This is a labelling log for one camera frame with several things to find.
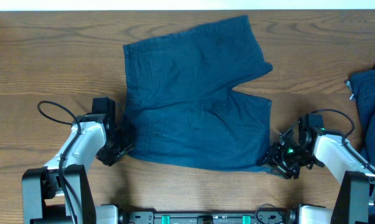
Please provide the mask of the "dark blue shorts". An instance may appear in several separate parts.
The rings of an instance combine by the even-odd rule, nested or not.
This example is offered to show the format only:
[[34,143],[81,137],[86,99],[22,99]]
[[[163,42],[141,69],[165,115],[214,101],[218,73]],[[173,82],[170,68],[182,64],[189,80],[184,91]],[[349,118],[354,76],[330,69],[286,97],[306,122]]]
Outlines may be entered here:
[[247,16],[125,45],[130,156],[231,172],[269,172],[272,102],[235,87],[272,71]]

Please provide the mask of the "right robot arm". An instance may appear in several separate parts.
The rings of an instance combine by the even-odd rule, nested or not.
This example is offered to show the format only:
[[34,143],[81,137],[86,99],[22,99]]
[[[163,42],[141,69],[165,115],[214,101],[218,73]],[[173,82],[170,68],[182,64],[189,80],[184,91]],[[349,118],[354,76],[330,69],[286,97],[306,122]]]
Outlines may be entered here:
[[321,111],[314,111],[279,136],[265,157],[273,171],[297,179],[302,167],[326,167],[340,185],[334,208],[301,203],[282,214],[282,223],[375,223],[375,167],[347,134],[326,129]]

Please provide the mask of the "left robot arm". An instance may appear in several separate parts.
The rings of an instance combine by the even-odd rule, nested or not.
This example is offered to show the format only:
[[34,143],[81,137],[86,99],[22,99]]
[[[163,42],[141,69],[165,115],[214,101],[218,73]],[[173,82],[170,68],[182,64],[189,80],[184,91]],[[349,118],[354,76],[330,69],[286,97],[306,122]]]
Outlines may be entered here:
[[95,98],[91,112],[72,119],[58,153],[22,176],[24,223],[121,223],[118,206],[95,205],[87,178],[95,159],[112,166],[133,147],[115,121],[116,103]]

